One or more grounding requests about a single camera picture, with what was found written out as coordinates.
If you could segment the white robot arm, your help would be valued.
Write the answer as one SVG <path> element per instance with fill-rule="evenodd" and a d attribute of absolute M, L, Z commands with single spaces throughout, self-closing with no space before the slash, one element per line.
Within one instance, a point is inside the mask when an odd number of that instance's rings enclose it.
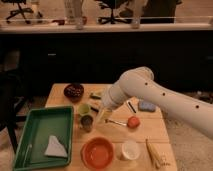
<path fill-rule="evenodd" d="M 160 86 L 154 81 L 154 74 L 148 67 L 125 71 L 103 92 L 101 108 L 116 110 L 132 97 L 160 107 L 213 139 L 213 104 Z"/>

